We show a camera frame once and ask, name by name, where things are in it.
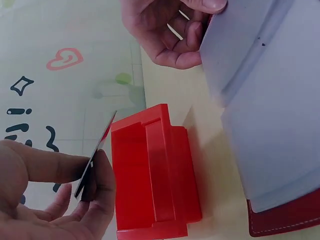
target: red plastic box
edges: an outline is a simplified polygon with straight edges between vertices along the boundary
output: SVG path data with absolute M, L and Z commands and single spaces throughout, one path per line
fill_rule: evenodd
M 202 219 L 187 130 L 160 104 L 111 127 L 118 240 L 185 237 Z

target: hand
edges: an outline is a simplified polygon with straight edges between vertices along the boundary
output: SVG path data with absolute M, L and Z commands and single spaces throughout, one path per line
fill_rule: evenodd
M 138 40 L 151 60 L 158 65 L 177 69 L 188 69 L 201 64 L 198 50 L 209 14 L 218 14 L 227 5 L 227 0 L 120 2 L 124 26 Z M 180 40 L 167 24 L 183 39 Z
M 79 179 L 88 158 L 47 152 L 11 140 L 0 141 L 0 239 L 101 240 L 114 214 L 115 178 L 103 151 L 93 164 L 91 184 L 71 215 L 66 212 L 71 184 Z M 69 183 L 60 188 L 46 210 L 19 204 L 28 181 Z

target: green circle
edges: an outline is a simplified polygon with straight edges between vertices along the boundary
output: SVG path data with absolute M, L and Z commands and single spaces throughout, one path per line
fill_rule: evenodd
M 132 77 L 128 73 L 122 72 L 122 73 L 119 73 L 117 76 L 115 76 L 115 81 L 118 84 L 127 85 L 131 82 L 131 80 L 132 80 Z
M 8 9 L 11 8 L 16 0 L 2 0 L 2 5 L 4 8 Z

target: white stitching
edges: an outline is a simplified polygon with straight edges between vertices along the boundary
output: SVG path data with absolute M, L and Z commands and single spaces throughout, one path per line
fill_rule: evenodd
M 250 210 L 249 211 L 249 217 L 250 217 L 250 221 L 251 221 L 251 230 L 252 230 L 252 232 L 254 234 L 261 234 L 261 233 L 272 232 L 272 231 L 286 229 L 286 228 L 293 228 L 293 227 L 296 227 L 296 226 L 299 226 L 299 225 L 308 224 L 308 223 L 320 220 L 320 217 L 316 217 L 314 219 L 310 219 L 310 220 L 307 220 L 307 221 L 302 221 L 302 222 L 299 222 L 299 223 L 293 224 L 293 225 L 282 226 L 282 227 L 277 227 L 277 228 L 263 230 L 263 231 L 254 231 L 254 222 L 253 222 L 253 218 L 252 218 L 253 212 L 251 210 L 251 206 L 249 206 L 249 210 Z

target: beige surface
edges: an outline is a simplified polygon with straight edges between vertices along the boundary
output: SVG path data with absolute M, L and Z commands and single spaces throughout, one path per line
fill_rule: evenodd
M 189 226 L 194 240 L 247 240 L 248 214 L 235 159 L 224 135 L 223 110 L 210 99 L 202 67 L 176 70 L 153 64 L 142 51 L 147 107 L 168 103 L 173 125 L 188 129 L 203 221 Z M 315 240 L 320 227 L 264 237 Z

